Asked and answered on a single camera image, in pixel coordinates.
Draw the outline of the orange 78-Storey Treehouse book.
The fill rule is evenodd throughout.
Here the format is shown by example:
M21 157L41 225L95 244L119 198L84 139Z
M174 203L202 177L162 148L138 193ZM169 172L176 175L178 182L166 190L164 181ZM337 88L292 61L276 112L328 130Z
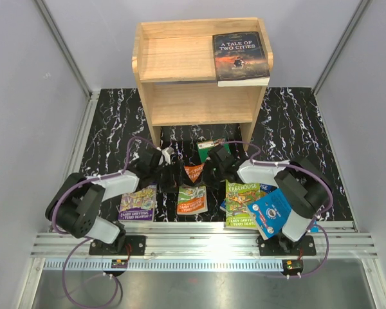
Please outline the orange 78-Storey Treehouse book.
M208 210L207 188L202 184L204 164L183 166L176 213L179 216L201 214Z

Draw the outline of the dark Tale of Two Cities book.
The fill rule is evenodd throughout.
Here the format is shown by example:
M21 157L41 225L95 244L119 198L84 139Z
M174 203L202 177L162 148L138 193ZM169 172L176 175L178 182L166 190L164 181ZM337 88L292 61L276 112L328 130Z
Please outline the dark Tale of Two Cities book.
M267 86L270 69L258 32L234 32L212 37L219 87Z

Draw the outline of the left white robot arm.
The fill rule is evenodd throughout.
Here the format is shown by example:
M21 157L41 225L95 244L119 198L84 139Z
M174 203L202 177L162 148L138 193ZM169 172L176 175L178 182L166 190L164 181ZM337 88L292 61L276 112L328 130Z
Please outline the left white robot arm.
M123 194L138 192L152 184L163 190L181 183L174 176L174 149L148 149L125 169L88 178L82 173L70 174L48 205L45 217L61 234L92 239L96 247L110 255L120 255L130 245L121 223L113 223L98 215L101 204Z

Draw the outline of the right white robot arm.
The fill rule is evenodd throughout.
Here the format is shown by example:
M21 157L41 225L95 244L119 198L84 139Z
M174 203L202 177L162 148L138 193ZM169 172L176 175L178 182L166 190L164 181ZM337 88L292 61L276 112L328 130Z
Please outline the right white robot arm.
M226 226L242 229L249 222L270 254L306 250L306 234L333 204L329 182L306 158L263 162L217 145L208 151L203 182L225 186Z

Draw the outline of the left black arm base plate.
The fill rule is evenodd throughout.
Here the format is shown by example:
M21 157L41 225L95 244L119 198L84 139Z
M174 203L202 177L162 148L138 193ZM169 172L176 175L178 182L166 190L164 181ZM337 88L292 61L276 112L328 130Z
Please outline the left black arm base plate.
M89 246L90 256L144 256L147 238L142 235L119 236L112 244L94 240Z

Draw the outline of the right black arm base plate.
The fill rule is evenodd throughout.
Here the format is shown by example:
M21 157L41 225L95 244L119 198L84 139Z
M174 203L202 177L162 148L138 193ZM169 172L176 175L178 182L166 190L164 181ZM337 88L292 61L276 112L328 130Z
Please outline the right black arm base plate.
M303 236L293 242L286 237L274 236L263 240L262 236L256 239L260 256L315 256L317 250L312 236Z

